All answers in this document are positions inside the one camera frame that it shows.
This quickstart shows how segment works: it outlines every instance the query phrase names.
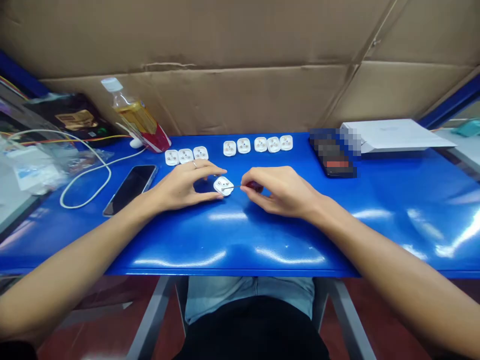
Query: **bottle cap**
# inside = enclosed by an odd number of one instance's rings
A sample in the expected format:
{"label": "bottle cap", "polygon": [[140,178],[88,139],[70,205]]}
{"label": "bottle cap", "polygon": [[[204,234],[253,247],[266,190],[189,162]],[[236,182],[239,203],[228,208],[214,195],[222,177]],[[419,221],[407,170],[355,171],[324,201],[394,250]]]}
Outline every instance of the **bottle cap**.
{"label": "bottle cap", "polygon": [[104,78],[101,80],[101,84],[109,93],[114,93],[124,88],[116,77]]}

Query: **screwdriver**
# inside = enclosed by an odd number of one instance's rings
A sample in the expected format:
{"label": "screwdriver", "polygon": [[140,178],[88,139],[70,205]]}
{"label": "screwdriver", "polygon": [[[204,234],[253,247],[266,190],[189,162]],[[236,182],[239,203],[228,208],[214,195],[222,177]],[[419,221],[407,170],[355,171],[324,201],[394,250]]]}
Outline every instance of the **screwdriver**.
{"label": "screwdriver", "polygon": [[[237,185],[237,186],[230,186],[230,187],[222,187],[221,190],[226,190],[226,189],[233,189],[233,188],[239,188],[241,185]],[[249,181],[245,184],[245,186],[247,188],[250,188],[250,189],[253,189],[255,190],[257,193],[261,193],[263,190],[264,190],[264,187],[262,185],[260,185],[258,182],[256,181]]]}

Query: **red floor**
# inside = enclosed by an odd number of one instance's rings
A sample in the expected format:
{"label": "red floor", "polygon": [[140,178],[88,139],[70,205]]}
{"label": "red floor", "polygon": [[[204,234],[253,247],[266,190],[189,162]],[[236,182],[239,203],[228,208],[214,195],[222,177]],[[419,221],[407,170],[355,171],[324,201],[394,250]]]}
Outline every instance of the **red floor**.
{"label": "red floor", "polygon": [[[157,276],[103,277],[79,304],[79,308],[133,301],[132,305],[95,321],[56,330],[38,350],[39,359],[122,359],[132,344],[157,280]],[[344,279],[344,282],[377,359],[430,359],[422,345],[397,320],[395,314],[366,281],[348,278]],[[455,283],[475,300],[480,301],[477,280],[459,280]],[[349,358],[331,302],[327,304],[320,335],[332,360]],[[172,296],[153,359],[172,359],[182,348],[183,342],[179,304],[177,297]]]}

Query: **plastic bag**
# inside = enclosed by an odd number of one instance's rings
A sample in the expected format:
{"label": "plastic bag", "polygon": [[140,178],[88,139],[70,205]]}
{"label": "plastic bag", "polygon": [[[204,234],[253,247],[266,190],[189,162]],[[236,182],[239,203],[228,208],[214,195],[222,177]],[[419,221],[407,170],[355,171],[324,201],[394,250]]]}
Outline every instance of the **plastic bag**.
{"label": "plastic bag", "polygon": [[[12,167],[20,190],[42,195],[66,184],[71,177],[99,165],[90,150],[78,151],[71,144],[37,144],[22,146],[12,141],[0,141],[2,161]],[[114,153],[96,149],[103,161]]]}

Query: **green object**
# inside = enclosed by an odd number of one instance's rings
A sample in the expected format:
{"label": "green object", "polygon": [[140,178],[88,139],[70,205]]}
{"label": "green object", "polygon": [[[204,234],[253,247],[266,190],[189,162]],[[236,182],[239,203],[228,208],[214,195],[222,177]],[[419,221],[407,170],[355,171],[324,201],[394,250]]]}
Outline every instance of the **green object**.
{"label": "green object", "polygon": [[478,135],[480,134],[480,118],[472,119],[461,126],[454,128],[451,132],[466,138]]}

